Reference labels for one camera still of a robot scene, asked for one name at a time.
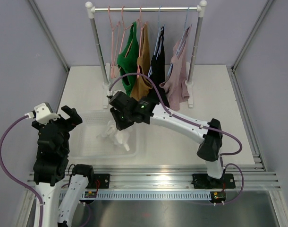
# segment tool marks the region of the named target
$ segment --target pink tank top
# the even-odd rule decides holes
[[[175,111],[180,109],[180,103],[187,101],[189,98],[189,93],[185,81],[186,50],[188,34],[190,33],[190,30],[191,27],[189,27],[185,32],[182,40],[182,42],[185,41],[185,45],[181,47],[181,51],[178,56],[176,55],[176,53],[181,39],[179,39],[174,46],[173,57],[170,61],[171,63],[173,63],[171,75],[169,79],[167,79],[167,81],[160,84],[160,87],[163,88],[167,93],[167,99],[169,101],[170,108]]]

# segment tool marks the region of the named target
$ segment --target green tank top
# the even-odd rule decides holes
[[[139,43],[136,39],[136,22],[134,22],[130,28],[127,45],[125,49],[123,50],[123,52],[118,55],[118,59],[117,59],[117,65],[119,68],[121,67],[120,69],[121,76],[127,73],[137,72],[136,62],[137,62],[138,56],[139,56]],[[135,82],[136,82],[135,75],[127,76],[122,79],[123,87],[127,95],[130,96],[130,92],[133,89]]]

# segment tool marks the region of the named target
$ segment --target white table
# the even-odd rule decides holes
[[[209,121],[216,118],[222,129],[243,143],[243,150],[235,156],[225,156],[224,163],[241,166],[254,166],[248,138],[244,129],[236,98],[224,65],[196,65],[194,70],[194,108],[188,108],[187,102],[180,104],[182,114],[199,120]],[[79,113],[102,109],[102,72],[99,66],[72,67],[68,75],[60,107],[68,105]],[[204,161],[197,155],[198,144],[177,132],[155,125],[145,125],[143,137],[146,146],[134,156],[128,158],[97,158],[75,160],[70,163],[83,163],[105,166],[202,166]],[[235,152],[238,144],[227,136],[223,137],[222,153]]]

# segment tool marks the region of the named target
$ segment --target cable connector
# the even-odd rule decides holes
[[[28,116],[28,119],[33,119],[36,117],[36,112],[33,110],[31,112],[25,113],[25,116]]]

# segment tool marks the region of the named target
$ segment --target vertical metal beam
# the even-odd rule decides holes
[[[63,54],[62,54],[61,50],[59,49],[53,35],[51,34],[49,27],[47,26],[47,23],[45,22],[42,14],[41,14],[41,11],[39,10],[35,0],[26,0],[26,1],[29,3],[37,21],[39,22],[43,32],[45,33],[46,37],[48,38],[52,49],[56,53],[56,56],[61,61],[61,64],[62,64],[65,72],[69,72],[69,66],[68,66],[65,58],[63,57]]]
[[[237,67],[239,66],[240,61],[243,59],[244,54],[246,53],[252,39],[255,37],[256,32],[258,31],[259,27],[261,26],[264,18],[266,17],[266,15],[268,14],[268,12],[270,11],[273,3],[275,0],[268,0],[265,4],[265,6],[263,7],[256,23],[254,24],[244,46],[242,47],[242,50],[240,51],[239,55],[237,56],[236,61],[234,62],[233,66],[232,66],[232,70],[235,71],[237,69]]]
[[[101,45],[100,45],[100,41],[99,41],[99,36],[98,36],[98,31],[97,31],[97,26],[96,26],[96,22],[95,22],[95,17],[94,17],[94,13],[91,11],[93,8],[93,4],[91,2],[87,2],[85,4],[85,7],[87,8],[87,14],[88,17],[91,21],[91,26],[92,26],[92,30],[93,30],[93,36],[95,38],[95,43],[96,43],[96,48],[97,48],[97,53],[98,53],[98,57],[99,57],[99,63],[100,63],[100,67],[102,70],[102,76],[103,76],[103,81],[104,84],[107,86],[110,84],[107,74],[106,74],[106,70],[105,70],[105,64],[104,64],[104,59],[103,59],[103,54],[102,54],[102,50],[101,50]]]
[[[199,18],[198,18],[197,26],[196,26],[195,42],[193,44],[192,56],[191,56],[191,62],[190,62],[190,70],[189,70],[188,79],[187,79],[187,84],[189,85],[192,85],[192,76],[193,76],[193,70],[195,67],[197,46],[199,44],[202,22],[203,22],[203,17],[204,17],[206,6],[207,6],[207,1],[202,0],[200,1],[199,6],[197,7],[198,8],[197,11],[199,12]]]

